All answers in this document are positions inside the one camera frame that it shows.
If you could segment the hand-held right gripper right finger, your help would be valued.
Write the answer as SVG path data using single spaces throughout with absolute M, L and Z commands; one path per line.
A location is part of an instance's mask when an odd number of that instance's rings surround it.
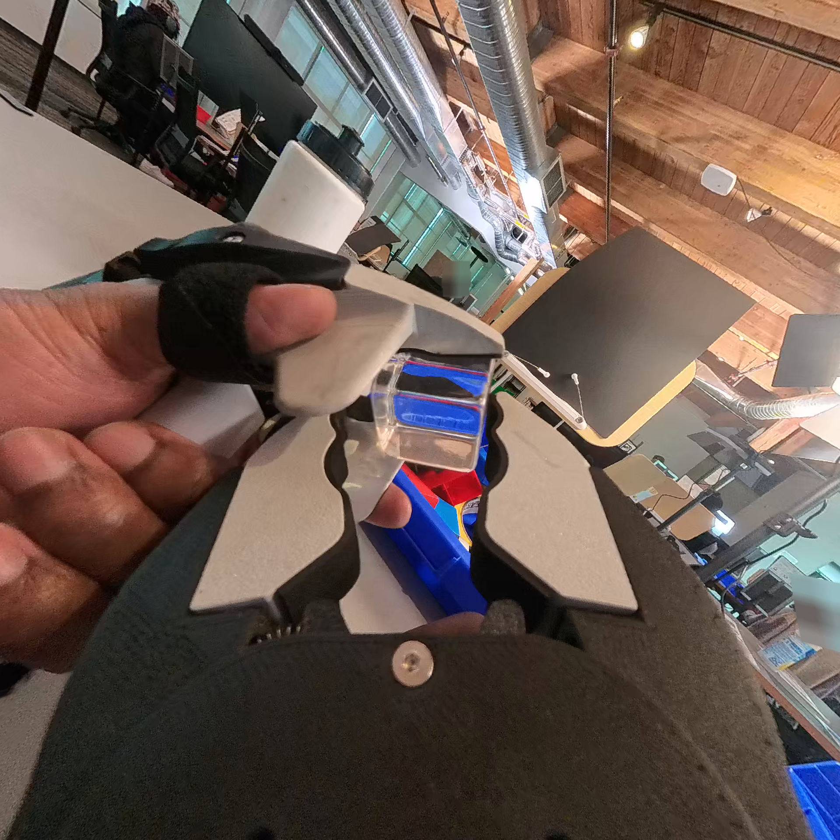
M 638 609 L 591 466 L 511 395 L 490 399 L 489 480 L 479 502 L 470 578 L 487 604 L 525 617 L 554 607 L 614 615 Z

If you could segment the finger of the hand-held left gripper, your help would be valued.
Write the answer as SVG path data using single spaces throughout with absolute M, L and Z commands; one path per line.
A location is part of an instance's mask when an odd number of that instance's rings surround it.
M 505 353 L 501 334 L 467 311 L 384 272 L 352 266 L 338 292 L 338 322 L 365 340 L 399 350 L 444 356 Z
M 414 331 L 412 308 L 342 308 L 317 338 L 276 357 L 274 397 L 290 417 L 331 417 L 366 400 L 386 363 Z M 355 520 L 408 520 L 412 503 L 394 485 L 402 462 L 381 451 L 372 420 L 341 417 Z

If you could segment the clear acrylic cube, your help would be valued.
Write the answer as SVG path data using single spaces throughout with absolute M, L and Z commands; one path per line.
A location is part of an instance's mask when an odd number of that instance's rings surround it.
M 381 451 L 420 466 L 473 470 L 496 362 L 487 355 L 393 355 L 369 394 Z

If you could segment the blue plastic bin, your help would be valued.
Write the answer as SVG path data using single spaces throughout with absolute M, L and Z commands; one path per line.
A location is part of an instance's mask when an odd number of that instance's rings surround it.
M 839 839 L 839 762 L 787 768 L 797 801 L 815 839 Z
M 346 429 L 344 488 L 355 517 L 365 520 L 386 489 L 398 488 L 409 500 L 412 515 L 405 527 L 386 529 L 386 537 L 445 614 L 484 613 L 487 600 L 478 593 L 469 570 L 480 498 L 457 507 L 439 500 L 432 507 L 408 482 L 403 465 L 383 455 L 372 423 L 348 419 Z

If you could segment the person's left hand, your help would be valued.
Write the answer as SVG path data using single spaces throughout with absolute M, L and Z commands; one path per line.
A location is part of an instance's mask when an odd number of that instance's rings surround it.
M 120 585 L 225 472 L 137 420 L 174 371 L 154 286 L 2 290 L 2 662 L 70 671 Z

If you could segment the white bottle black lid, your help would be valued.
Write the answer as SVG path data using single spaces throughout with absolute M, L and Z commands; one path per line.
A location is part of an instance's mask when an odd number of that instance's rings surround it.
M 362 219 L 374 184 L 360 158 L 363 145 L 349 125 L 333 134 L 307 121 L 284 147 L 245 223 L 338 254 Z

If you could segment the beige board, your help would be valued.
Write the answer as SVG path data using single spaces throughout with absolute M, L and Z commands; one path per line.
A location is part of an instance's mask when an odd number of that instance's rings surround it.
M 604 468 L 611 481 L 627 497 L 642 502 L 658 494 L 667 475 L 645 455 L 634 453 Z
M 690 502 L 694 498 L 683 486 L 666 476 L 638 491 L 635 498 L 660 523 L 674 518 L 669 531 L 679 540 L 687 541 L 710 532 L 716 524 L 711 511 L 700 503 L 691 507 Z

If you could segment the red toy block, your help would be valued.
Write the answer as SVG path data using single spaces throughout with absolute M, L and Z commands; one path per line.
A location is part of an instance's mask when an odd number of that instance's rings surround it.
M 433 508 L 439 500 L 456 508 L 479 498 L 484 489 L 474 470 L 464 472 L 405 464 L 402 473 Z

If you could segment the large black screen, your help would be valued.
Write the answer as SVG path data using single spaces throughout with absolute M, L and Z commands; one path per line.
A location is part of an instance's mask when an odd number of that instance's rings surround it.
M 274 154 L 281 154 L 297 138 L 317 109 L 278 48 L 227 2 L 201 2 L 184 49 L 193 58 L 201 93 L 216 103 L 219 112 L 240 109 L 247 123 L 245 106 L 256 105 L 263 120 L 255 135 Z

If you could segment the black panel wooden rim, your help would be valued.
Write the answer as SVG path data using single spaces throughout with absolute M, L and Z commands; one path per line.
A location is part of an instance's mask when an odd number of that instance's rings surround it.
M 568 269 L 507 327 L 507 350 L 553 394 L 616 433 L 753 306 L 747 294 L 632 227 Z

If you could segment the black ceiling pole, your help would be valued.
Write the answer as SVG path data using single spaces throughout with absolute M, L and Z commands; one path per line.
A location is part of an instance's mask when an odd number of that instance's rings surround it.
M 616 96 L 616 58 L 619 51 L 617 31 L 617 1 L 607 2 L 607 30 L 605 42 L 607 90 L 605 108 L 605 242 L 612 235 L 613 218 L 613 145 L 614 108 Z

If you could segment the small black panel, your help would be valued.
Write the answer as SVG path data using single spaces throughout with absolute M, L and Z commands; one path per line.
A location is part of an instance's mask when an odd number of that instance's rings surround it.
M 772 386 L 832 387 L 838 376 L 839 315 L 790 316 Z

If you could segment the duct vent grille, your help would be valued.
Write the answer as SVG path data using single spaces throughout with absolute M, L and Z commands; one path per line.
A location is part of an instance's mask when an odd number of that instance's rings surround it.
M 556 154 L 550 164 L 546 164 L 539 175 L 544 212 L 552 210 L 567 190 L 562 156 Z

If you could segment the slim silver duct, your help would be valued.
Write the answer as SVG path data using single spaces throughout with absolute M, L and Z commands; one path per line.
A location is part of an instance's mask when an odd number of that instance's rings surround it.
M 397 1 L 361 5 L 414 97 L 432 159 L 450 185 L 461 186 L 466 142 L 408 13 Z
M 320 111 L 337 127 L 346 125 L 360 135 L 362 160 L 373 174 L 379 174 L 395 151 L 408 166 L 417 166 L 423 159 L 422 148 L 370 63 L 341 25 L 340 16 L 328 2 L 302 1 L 294 5 L 321 46 L 308 60 L 303 75 L 305 87 L 316 94 Z M 345 78 L 336 92 L 326 88 L 327 66 L 321 60 L 326 54 Z

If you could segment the dark post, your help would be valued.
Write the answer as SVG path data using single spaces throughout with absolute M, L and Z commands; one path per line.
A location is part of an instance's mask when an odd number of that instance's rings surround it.
M 67 0 L 55 1 L 50 10 L 45 35 L 24 102 L 25 107 L 31 112 L 37 112 L 39 108 L 69 4 L 70 1 Z

